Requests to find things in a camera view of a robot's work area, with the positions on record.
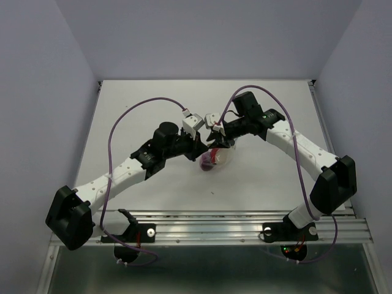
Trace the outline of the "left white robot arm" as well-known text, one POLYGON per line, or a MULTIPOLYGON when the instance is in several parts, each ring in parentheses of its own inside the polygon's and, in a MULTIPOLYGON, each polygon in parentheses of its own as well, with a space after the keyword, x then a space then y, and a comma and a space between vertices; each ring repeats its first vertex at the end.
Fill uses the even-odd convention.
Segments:
POLYGON ((207 150, 200 133, 191 135, 172 122, 163 122, 152 139, 108 173, 73 189, 58 189, 45 223, 66 248, 76 250, 93 234, 103 232, 93 216, 106 208, 109 200, 161 171, 167 160, 185 156, 194 162, 207 150))

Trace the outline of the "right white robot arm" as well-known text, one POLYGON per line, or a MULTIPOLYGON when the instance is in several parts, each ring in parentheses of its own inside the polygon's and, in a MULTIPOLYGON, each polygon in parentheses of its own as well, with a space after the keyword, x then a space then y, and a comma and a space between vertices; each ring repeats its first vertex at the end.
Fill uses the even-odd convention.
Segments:
POLYGON ((250 91, 233 100, 238 118, 226 122, 220 114, 205 116, 211 133, 208 140, 214 148, 229 148, 235 140, 247 134, 260 137, 291 157, 298 172, 306 171, 315 181, 303 204, 297 206, 282 223, 285 237, 295 239, 304 227, 323 215, 332 214, 357 192, 355 161, 325 151, 296 131, 287 115, 275 109, 264 111, 250 91))

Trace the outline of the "clear zip top bag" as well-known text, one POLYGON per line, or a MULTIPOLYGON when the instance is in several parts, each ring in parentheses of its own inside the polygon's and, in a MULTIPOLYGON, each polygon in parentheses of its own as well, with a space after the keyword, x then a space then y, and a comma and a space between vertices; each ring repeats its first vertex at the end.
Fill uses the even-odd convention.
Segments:
POLYGON ((208 143, 208 150, 199 158, 199 166, 201 170, 204 172, 219 170, 231 162, 236 151, 236 143, 237 139, 234 139, 230 143, 229 148, 212 148, 212 143, 208 143))

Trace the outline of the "red chili pepper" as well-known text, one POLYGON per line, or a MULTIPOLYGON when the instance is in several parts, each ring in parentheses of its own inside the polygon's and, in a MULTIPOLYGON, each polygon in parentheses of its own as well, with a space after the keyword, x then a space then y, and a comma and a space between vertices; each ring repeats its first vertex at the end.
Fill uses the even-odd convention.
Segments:
POLYGON ((223 155, 225 149, 224 148, 213 148, 209 151, 210 159, 212 162, 218 162, 221 159, 221 155, 223 155))

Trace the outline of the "white radish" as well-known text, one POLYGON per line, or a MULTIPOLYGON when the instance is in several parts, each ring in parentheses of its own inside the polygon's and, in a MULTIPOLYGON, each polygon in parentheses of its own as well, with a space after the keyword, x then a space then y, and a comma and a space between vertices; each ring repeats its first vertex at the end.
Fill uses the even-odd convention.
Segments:
POLYGON ((223 155, 221 155, 220 161, 215 162, 220 167, 227 165, 233 159, 233 156, 235 155, 235 151, 236 151, 236 149, 233 149, 233 148, 230 148, 230 149, 224 148, 224 149, 225 149, 225 151, 224 151, 223 155))

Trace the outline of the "purple onion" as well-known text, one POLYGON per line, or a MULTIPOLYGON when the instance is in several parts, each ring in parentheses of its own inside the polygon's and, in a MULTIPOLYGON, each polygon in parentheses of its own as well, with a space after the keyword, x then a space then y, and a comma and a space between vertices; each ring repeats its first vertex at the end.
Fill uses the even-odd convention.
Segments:
POLYGON ((199 165, 200 168, 204 171, 204 172, 208 172, 211 171, 214 168, 214 164, 211 162, 211 156, 209 155, 209 153, 206 154, 202 154, 200 160, 199 160, 199 165))

